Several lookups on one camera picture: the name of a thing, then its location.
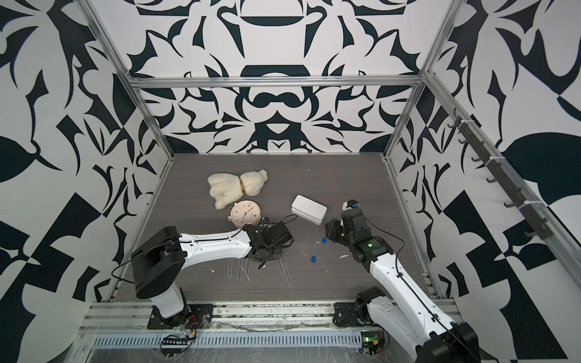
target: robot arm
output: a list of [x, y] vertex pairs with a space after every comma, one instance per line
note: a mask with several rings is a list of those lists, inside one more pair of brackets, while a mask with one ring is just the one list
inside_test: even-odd
[[480, 361], [478, 337], [467, 323], [457, 325], [410, 278], [393, 249], [372, 236], [357, 207], [342, 213], [342, 221], [325, 224], [327, 238], [341, 243], [395, 300], [379, 289], [359, 294], [359, 320], [373, 322], [389, 332], [415, 362]]
[[131, 254], [137, 298], [151, 299], [155, 314], [166, 325], [183, 324], [191, 312], [174, 283], [179, 271], [221, 258], [250, 257], [262, 263], [281, 258], [282, 248], [294, 240], [283, 222], [270, 225], [246, 225], [236, 231], [209, 235], [163, 228]]

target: floor platform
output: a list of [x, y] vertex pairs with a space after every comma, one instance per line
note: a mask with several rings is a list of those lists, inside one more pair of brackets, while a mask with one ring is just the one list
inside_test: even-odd
[[[378, 154], [315, 155], [207, 155], [177, 154], [147, 222], [142, 240], [161, 228], [175, 225], [178, 232], [206, 234], [234, 230], [227, 220], [232, 205], [214, 208], [207, 178], [217, 172], [240, 175], [265, 169], [268, 181], [259, 195], [246, 197], [260, 206], [263, 217], [279, 221], [291, 214], [297, 194], [327, 206], [320, 226], [302, 218], [287, 227], [294, 244], [280, 261], [269, 261], [258, 272], [258, 262], [248, 259], [209, 261], [182, 270], [176, 283], [187, 300], [343, 300], [379, 286], [340, 244], [323, 244], [324, 223], [340, 218], [341, 205], [355, 199], [365, 216], [378, 227], [406, 241], [399, 259], [414, 280], [427, 291], [422, 272]], [[371, 227], [395, 250], [397, 239]], [[125, 278], [132, 279], [131, 269]], [[119, 284], [115, 301], [135, 301], [133, 285]]]

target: black and white patterned wall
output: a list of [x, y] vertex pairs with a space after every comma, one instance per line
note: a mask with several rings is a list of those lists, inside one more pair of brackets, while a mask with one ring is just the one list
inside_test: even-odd
[[450, 0], [94, 0], [141, 77], [417, 74]]
[[71, 0], [0, 5], [2, 362], [46, 362], [107, 293], [165, 153]]
[[175, 152], [383, 152], [410, 86], [146, 89]]
[[435, 73], [581, 240], [581, 2], [469, 0]]
[[[580, 5], [469, 0], [436, 66], [577, 238]], [[392, 154], [437, 283], [500, 362], [577, 361], [581, 291], [451, 123], [426, 90]]]
[[[418, 74], [450, 0], [93, 1], [137, 77]], [[382, 152], [409, 87], [149, 90], [175, 152]]]

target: white box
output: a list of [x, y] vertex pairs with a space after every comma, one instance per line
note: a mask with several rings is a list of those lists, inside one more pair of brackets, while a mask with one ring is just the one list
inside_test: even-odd
[[292, 212], [296, 215], [317, 225], [321, 225], [323, 218], [325, 218], [325, 214], [327, 213], [327, 207], [300, 194], [297, 195], [295, 201], [292, 202], [291, 208]]

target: white plush toy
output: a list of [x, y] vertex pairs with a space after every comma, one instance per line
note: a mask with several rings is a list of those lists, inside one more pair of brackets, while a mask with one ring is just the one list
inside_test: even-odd
[[245, 172], [240, 177], [226, 173], [212, 174], [208, 178], [210, 196], [216, 199], [216, 209], [222, 209], [244, 194], [258, 195], [267, 179], [264, 170]]

